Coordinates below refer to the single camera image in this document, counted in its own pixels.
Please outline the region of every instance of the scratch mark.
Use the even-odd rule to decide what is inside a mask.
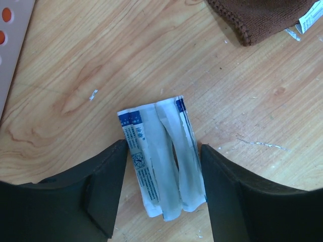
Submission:
[[[294,32],[294,31],[292,31],[292,30],[290,30],[290,29],[285,29],[285,31],[287,32],[287,33],[289,33],[289,35],[290,36],[292,36],[294,39],[296,39],[297,41],[301,41],[301,38],[300,37],[298,37],[297,36],[297,34]]]
[[[268,144],[268,143],[263,143],[263,142],[248,142],[248,141],[245,141],[245,140],[240,139],[240,138],[237,138],[237,139],[241,140],[244,143],[249,144],[249,145],[265,145],[265,146],[268,146],[268,147],[276,147],[276,148],[281,149],[281,150],[291,151],[291,150],[286,149],[286,148],[284,148],[282,146],[279,146],[279,145]]]
[[[89,100],[92,101],[95,98],[96,93],[98,92],[98,90],[94,90],[94,92],[92,93],[92,95],[89,97]]]

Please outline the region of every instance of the white perforated plastic object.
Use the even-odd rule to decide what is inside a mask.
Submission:
[[[0,0],[0,117],[35,0]]]

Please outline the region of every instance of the tabletop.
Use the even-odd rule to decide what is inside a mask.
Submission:
[[[282,31],[243,47],[203,0],[36,1],[0,123],[0,179],[62,172],[124,138],[117,111],[184,95],[199,143],[321,188],[322,21],[300,42]],[[149,218],[128,157],[111,241],[213,241],[207,204]]]

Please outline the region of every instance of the brown knitted fabric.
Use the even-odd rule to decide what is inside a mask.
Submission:
[[[207,0],[234,25],[243,45],[254,45],[297,23],[317,0]]]

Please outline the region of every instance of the blue logo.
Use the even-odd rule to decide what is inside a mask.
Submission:
[[[143,158],[142,153],[137,153],[131,156],[133,160],[133,165],[135,166],[135,169],[138,170],[140,168],[145,167],[145,159]]]

